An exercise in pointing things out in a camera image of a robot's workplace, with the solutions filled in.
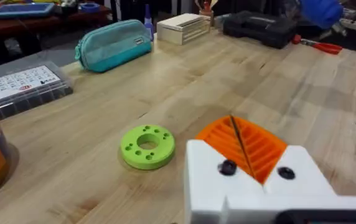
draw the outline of red pliers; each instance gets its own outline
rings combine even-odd
[[[301,43],[304,45],[312,46],[312,47],[315,47],[316,49],[319,49],[323,52],[334,54],[334,55],[339,54],[340,51],[342,50],[341,46],[334,45],[334,44],[327,44],[327,43],[319,43],[319,42],[312,41],[312,40],[302,39],[301,36],[298,34],[296,34],[294,36],[294,38],[291,42],[294,44]]]

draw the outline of orange grille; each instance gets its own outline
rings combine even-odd
[[[232,120],[239,136],[235,133]],[[209,124],[196,139],[204,140],[225,158],[235,161],[238,167],[260,184],[264,184],[287,147],[286,143],[267,130],[234,116],[225,116]]]

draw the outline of green 3d printed part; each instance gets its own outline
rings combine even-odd
[[[123,159],[137,169],[151,170],[166,165],[174,156],[175,141],[165,128],[156,125],[138,126],[121,140]]]

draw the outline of clear plastic organizer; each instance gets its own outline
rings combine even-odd
[[[72,94],[70,79],[52,62],[0,76],[0,119]]]

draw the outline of black screw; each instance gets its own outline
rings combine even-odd
[[[226,159],[222,164],[218,165],[218,171],[222,175],[233,175],[236,172],[236,168],[236,163],[229,159]]]
[[[288,167],[279,167],[278,174],[286,180],[293,180],[294,178],[296,178],[296,174],[294,173],[294,171]]]

